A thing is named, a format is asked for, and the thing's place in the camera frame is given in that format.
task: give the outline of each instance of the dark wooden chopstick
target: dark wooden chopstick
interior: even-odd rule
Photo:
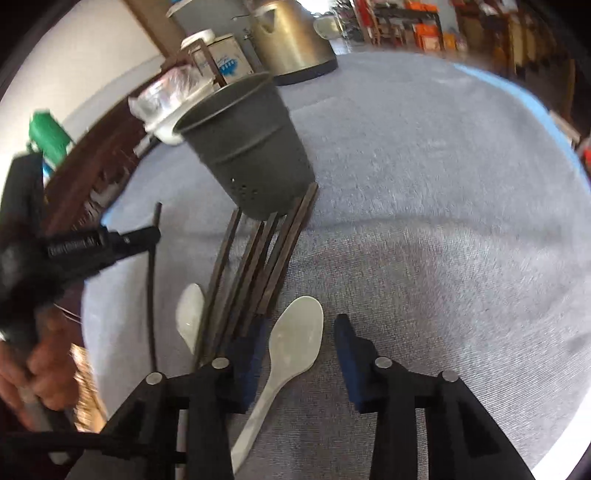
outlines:
[[[267,258],[267,251],[273,238],[273,234],[275,233],[275,229],[277,228],[278,220],[279,218],[277,213],[272,213],[265,224],[261,239],[255,248],[254,255],[252,256],[252,261],[248,267],[248,270],[246,271],[246,274],[244,275],[244,280],[242,282],[238,298],[228,317],[228,325],[223,336],[223,341],[219,350],[217,351],[219,355],[223,355],[226,352],[234,337],[234,332],[238,322],[246,313],[249,295],[252,292],[252,286],[254,285],[254,282],[256,282],[257,275],[261,272],[261,270],[263,270],[263,266]]]
[[[273,272],[273,268],[277,263],[277,259],[281,253],[281,249],[283,248],[283,244],[285,243],[285,239],[290,232],[291,224],[296,218],[296,214],[301,205],[301,198],[298,198],[294,201],[294,205],[291,210],[287,213],[287,216],[283,220],[281,224],[281,229],[279,230],[279,234],[277,235],[277,240],[275,240],[275,245],[273,245],[273,250],[271,250],[271,255],[269,256],[269,260],[265,265],[265,268],[262,274],[257,278],[255,287],[252,291],[251,302],[248,306],[248,311],[244,318],[244,323],[242,324],[242,335],[246,335],[246,332],[250,328],[250,324],[252,322],[252,318],[256,313],[256,309],[262,299],[262,295],[265,293],[265,288],[267,286],[267,282],[269,282],[269,278],[271,273]]]
[[[232,242],[234,241],[234,236],[236,235],[236,229],[238,228],[238,223],[240,222],[241,216],[242,210],[240,210],[240,208],[237,208],[232,212],[230,222],[228,223],[226,233],[224,234],[222,240],[222,245],[220,246],[220,250],[217,253],[216,262],[213,265],[212,276],[209,280],[209,285],[207,287],[207,294],[203,306],[203,313],[201,317],[201,322],[199,324],[199,331],[197,333],[197,338],[195,339],[195,350],[193,353],[194,369],[198,369],[200,365],[201,357],[203,355],[203,344],[205,342],[205,332],[209,327],[209,319],[212,315],[213,306],[215,304],[217,296],[217,291],[219,289],[220,281],[222,279],[222,273],[224,268],[226,267],[226,264],[228,263],[228,255],[230,253],[230,248],[232,247]]]
[[[230,315],[230,312],[232,311],[233,306],[236,303],[240,287],[242,285],[242,282],[244,281],[244,276],[251,264],[253,254],[255,253],[256,246],[258,245],[261,239],[261,235],[263,233],[264,228],[264,222],[257,222],[255,226],[252,228],[251,236],[248,240],[246,248],[244,249],[244,253],[242,254],[242,259],[240,260],[240,264],[238,265],[238,269],[236,270],[236,274],[234,275],[234,280],[232,281],[230,292],[228,292],[228,295],[226,296],[222,312],[218,316],[217,322],[214,322],[216,333],[214,334],[213,343],[211,345],[210,351],[206,356],[207,359],[213,359],[215,357],[216,352],[220,348],[220,345],[222,343],[222,336],[224,334],[224,331],[226,330],[226,321]]]
[[[304,199],[301,201],[300,207],[298,208],[294,221],[291,224],[290,231],[287,235],[287,238],[285,239],[285,243],[281,248],[281,253],[277,258],[277,262],[273,266],[273,272],[269,277],[269,281],[267,282],[267,286],[262,295],[261,301],[259,302],[259,305],[256,308],[256,313],[260,315],[268,314],[271,302],[277,296],[276,289],[278,286],[281,286],[281,280],[284,275],[284,270],[287,269],[287,266],[290,262],[291,254],[293,253],[298,238],[300,236],[300,232],[304,227],[306,219],[308,218],[310,209],[314,205],[317,190],[318,184],[316,182],[311,183],[308,187],[308,190],[306,191]]]

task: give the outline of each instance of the gray utensil holder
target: gray utensil holder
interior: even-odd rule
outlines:
[[[176,124],[246,215],[287,213],[314,181],[306,151],[273,78],[256,73],[218,90]]]

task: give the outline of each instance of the white spoon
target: white spoon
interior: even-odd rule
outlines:
[[[238,471],[254,443],[279,390],[315,362],[322,341],[322,305],[312,297],[290,303],[273,327],[269,338],[271,373],[250,418],[232,447],[232,469]]]
[[[195,338],[203,313],[203,292],[196,283],[190,283],[183,290],[177,303],[177,331],[191,350],[195,350]]]

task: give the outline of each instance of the electric kettle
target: electric kettle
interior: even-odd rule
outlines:
[[[314,17],[296,0],[271,0],[251,15],[258,57],[277,85],[319,77],[337,68],[330,42],[314,29]]]

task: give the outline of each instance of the table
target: table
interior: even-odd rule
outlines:
[[[591,194],[566,142],[526,107],[535,104],[527,94],[427,55],[340,56],[334,72],[280,92],[320,191],[277,313],[314,296],[325,333],[316,363],[271,407],[238,480],[368,477],[375,424],[347,397],[332,335],[339,313],[412,371],[457,371],[534,467],[591,385]],[[192,357],[176,303],[187,283],[206,288],[233,203],[186,143],[141,161],[110,228],[146,225],[155,202],[164,205],[158,365],[181,375]],[[234,268],[250,230],[239,228]],[[82,326],[110,413],[150,372],[146,261],[127,259],[86,284]],[[267,359],[260,388],[268,372]],[[244,421],[232,419],[231,441]],[[426,464],[423,455],[420,479]]]
[[[411,10],[408,8],[388,7],[382,5],[374,6],[374,15],[377,18],[385,18],[388,23],[388,32],[390,33],[390,39],[394,44],[394,32],[392,30],[391,18],[404,18],[407,20],[419,20],[421,23],[424,20],[434,21],[439,30],[439,45],[441,51],[445,51],[445,43],[443,41],[443,31],[441,30],[441,21],[439,20],[439,14],[437,12],[425,12],[423,10]]]

